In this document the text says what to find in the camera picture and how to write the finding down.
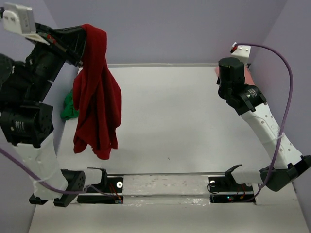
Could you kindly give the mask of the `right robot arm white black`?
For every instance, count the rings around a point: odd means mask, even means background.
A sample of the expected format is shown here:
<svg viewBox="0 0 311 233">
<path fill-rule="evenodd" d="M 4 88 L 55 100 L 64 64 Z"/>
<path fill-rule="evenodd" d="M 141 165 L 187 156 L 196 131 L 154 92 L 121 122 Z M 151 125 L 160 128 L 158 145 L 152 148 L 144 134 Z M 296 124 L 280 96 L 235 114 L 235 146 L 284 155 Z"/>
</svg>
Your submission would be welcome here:
<svg viewBox="0 0 311 233">
<path fill-rule="evenodd" d="M 260 89 L 245 83 L 244 64 L 237 58 L 226 57 L 218 62 L 218 95 L 250 126 L 269 158 L 276 155 L 273 166 L 250 171 L 236 165 L 227 171 L 224 185 L 235 190 L 241 184 L 266 184 L 277 192 L 311 167 L 311 157 L 304 156 L 274 119 L 267 100 Z"/>
</svg>

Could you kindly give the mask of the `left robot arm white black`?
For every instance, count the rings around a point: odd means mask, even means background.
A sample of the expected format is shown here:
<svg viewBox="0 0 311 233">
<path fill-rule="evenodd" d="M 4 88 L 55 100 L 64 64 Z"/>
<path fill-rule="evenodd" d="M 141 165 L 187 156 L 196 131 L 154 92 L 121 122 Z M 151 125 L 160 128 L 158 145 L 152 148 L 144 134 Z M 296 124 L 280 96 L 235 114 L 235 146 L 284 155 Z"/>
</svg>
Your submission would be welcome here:
<svg viewBox="0 0 311 233">
<path fill-rule="evenodd" d="M 29 202 L 67 207 L 89 189 L 107 188 L 105 169 L 61 169 L 53 145 L 53 107 L 45 104 L 64 63 L 80 67 L 86 45 L 82 27 L 52 29 L 37 24 L 39 39 L 24 62 L 0 57 L 0 127 L 21 157 L 18 163 L 34 182 Z"/>
</svg>

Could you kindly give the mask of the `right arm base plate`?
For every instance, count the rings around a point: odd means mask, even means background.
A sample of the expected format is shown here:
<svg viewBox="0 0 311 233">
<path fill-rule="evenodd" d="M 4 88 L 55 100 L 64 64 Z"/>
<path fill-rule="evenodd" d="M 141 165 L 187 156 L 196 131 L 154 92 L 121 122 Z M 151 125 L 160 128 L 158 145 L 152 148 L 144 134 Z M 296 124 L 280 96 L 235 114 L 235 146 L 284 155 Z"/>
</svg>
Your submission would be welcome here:
<svg viewBox="0 0 311 233">
<path fill-rule="evenodd" d="M 254 190 L 245 184 L 229 181 L 225 176 L 212 176 L 208 178 L 207 190 L 210 193 L 209 201 L 216 203 L 238 203 L 249 200 L 255 203 Z"/>
</svg>

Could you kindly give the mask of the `red t shirt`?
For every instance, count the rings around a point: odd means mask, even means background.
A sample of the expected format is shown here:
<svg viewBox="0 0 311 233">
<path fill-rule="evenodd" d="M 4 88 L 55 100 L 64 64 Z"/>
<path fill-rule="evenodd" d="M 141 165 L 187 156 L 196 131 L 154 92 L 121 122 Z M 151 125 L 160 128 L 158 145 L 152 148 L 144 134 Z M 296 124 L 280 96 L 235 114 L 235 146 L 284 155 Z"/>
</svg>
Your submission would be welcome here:
<svg viewBox="0 0 311 233">
<path fill-rule="evenodd" d="M 121 89 L 108 69 L 107 34 L 90 24 L 82 25 L 86 46 L 83 69 L 73 82 L 73 106 L 78 110 L 74 135 L 74 153 L 91 146 L 101 160 L 108 160 L 118 148 L 116 129 L 121 124 Z"/>
</svg>

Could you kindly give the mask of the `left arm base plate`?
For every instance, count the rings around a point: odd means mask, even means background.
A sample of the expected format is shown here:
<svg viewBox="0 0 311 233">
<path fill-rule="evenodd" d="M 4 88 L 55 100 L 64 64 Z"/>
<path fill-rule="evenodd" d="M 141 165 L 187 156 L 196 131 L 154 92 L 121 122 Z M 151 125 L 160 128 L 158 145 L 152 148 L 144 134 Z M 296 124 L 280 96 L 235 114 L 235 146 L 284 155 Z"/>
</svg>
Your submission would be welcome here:
<svg viewBox="0 0 311 233">
<path fill-rule="evenodd" d="M 123 176 L 108 176 L 107 184 L 94 184 L 76 198 L 78 204 L 123 204 Z"/>
</svg>

